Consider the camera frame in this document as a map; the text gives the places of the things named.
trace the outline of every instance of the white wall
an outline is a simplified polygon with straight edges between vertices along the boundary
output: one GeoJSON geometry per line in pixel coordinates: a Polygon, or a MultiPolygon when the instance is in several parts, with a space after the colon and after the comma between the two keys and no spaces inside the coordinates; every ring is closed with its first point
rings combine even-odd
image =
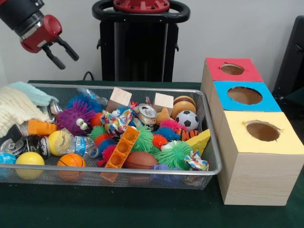
{"type": "MultiPolygon", "coordinates": [[[[79,80],[87,70],[101,78],[99,21],[91,7],[97,0],[44,0],[44,14],[56,16],[62,38],[80,55],[74,62],[61,47],[53,53],[65,64],[60,71],[43,52],[27,53],[19,39],[0,22],[0,55],[8,82],[29,79],[79,80]]],[[[189,21],[179,25],[173,81],[200,82],[205,57],[252,58],[272,89],[295,18],[303,0],[183,0],[191,8],[189,21]]]]}

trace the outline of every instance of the wooden cube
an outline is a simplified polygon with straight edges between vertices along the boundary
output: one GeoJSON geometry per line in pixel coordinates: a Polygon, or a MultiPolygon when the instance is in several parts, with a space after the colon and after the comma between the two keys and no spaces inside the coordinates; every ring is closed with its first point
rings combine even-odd
{"type": "Polygon", "coordinates": [[[167,108],[169,115],[171,115],[173,110],[173,96],[165,95],[165,94],[155,94],[155,99],[153,102],[153,108],[160,113],[163,108],[167,108]]]}
{"type": "Polygon", "coordinates": [[[132,94],[124,91],[118,87],[115,87],[110,97],[109,103],[106,107],[106,111],[112,112],[118,107],[127,107],[131,100],[132,94]]]}
{"type": "Polygon", "coordinates": [[[304,164],[304,146],[284,113],[224,111],[218,143],[225,204],[287,203],[304,164]]]}
{"type": "Polygon", "coordinates": [[[209,108],[217,137],[219,135],[224,110],[281,111],[263,82],[213,82],[209,108]]]}
{"type": "Polygon", "coordinates": [[[249,58],[206,58],[201,91],[208,102],[213,81],[263,82],[263,79],[249,58]]]}

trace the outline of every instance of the orange ball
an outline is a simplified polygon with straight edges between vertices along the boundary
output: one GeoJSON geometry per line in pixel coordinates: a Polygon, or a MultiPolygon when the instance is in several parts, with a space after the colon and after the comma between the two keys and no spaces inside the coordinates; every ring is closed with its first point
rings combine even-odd
{"type": "MultiPolygon", "coordinates": [[[[60,158],[57,163],[58,166],[73,166],[85,167],[85,160],[75,153],[68,153],[60,158]]],[[[58,171],[59,177],[64,181],[76,181],[81,178],[84,172],[80,171],[58,171]]]]}
{"type": "Polygon", "coordinates": [[[162,135],[160,135],[160,134],[153,135],[153,145],[155,147],[157,147],[158,149],[161,149],[161,147],[167,143],[168,143],[167,139],[165,137],[163,137],[162,135]]]}
{"type": "Polygon", "coordinates": [[[91,127],[103,125],[102,122],[100,121],[100,117],[102,116],[102,114],[103,113],[96,113],[95,114],[95,116],[90,121],[91,127]]]}

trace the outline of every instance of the wire basket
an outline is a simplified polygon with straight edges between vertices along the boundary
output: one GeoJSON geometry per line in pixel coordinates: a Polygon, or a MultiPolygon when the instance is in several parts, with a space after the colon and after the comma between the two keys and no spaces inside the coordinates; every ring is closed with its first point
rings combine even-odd
{"type": "MultiPolygon", "coordinates": [[[[32,84],[45,93],[57,97],[59,104],[65,108],[68,101],[78,95],[78,87],[86,87],[100,97],[110,98],[113,87],[105,86],[79,86],[79,85],[51,85],[32,84]]],[[[203,153],[202,159],[209,162],[209,171],[167,171],[167,170],[138,170],[138,169],[107,169],[97,166],[97,158],[86,160],[86,167],[63,167],[57,166],[58,157],[51,156],[45,160],[45,166],[39,165],[16,165],[0,164],[0,182],[4,183],[28,183],[28,184],[54,184],[54,185],[79,185],[79,186],[111,186],[111,187],[142,187],[142,188],[170,188],[170,189],[204,189],[213,175],[221,170],[219,150],[211,123],[209,107],[205,95],[198,90],[183,89],[154,89],[154,88],[132,88],[121,87],[132,93],[132,101],[144,103],[148,96],[154,100],[155,93],[178,97],[186,95],[196,102],[197,116],[199,118],[199,131],[210,129],[211,140],[203,153]],[[62,172],[69,171],[69,175],[75,175],[75,180],[66,181],[59,176],[62,172]],[[34,180],[24,180],[17,172],[23,172],[27,176],[35,176],[34,180]],[[114,183],[101,177],[101,173],[118,173],[114,183]]],[[[0,139],[2,144],[7,138],[0,139]]]]}

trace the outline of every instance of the orange lego brick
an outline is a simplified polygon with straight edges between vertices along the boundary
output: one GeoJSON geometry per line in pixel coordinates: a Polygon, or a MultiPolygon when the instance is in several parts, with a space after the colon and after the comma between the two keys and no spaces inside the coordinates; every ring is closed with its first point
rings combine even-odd
{"type": "MultiPolygon", "coordinates": [[[[121,169],[124,161],[128,157],[132,147],[134,146],[140,132],[130,126],[124,132],[122,138],[118,142],[113,154],[111,155],[109,161],[105,165],[105,168],[117,168],[121,169]]],[[[114,183],[118,173],[101,173],[101,177],[114,183]]]]}
{"type": "Polygon", "coordinates": [[[57,131],[57,125],[52,123],[46,123],[38,120],[28,121],[28,133],[38,135],[50,135],[57,131]]]}

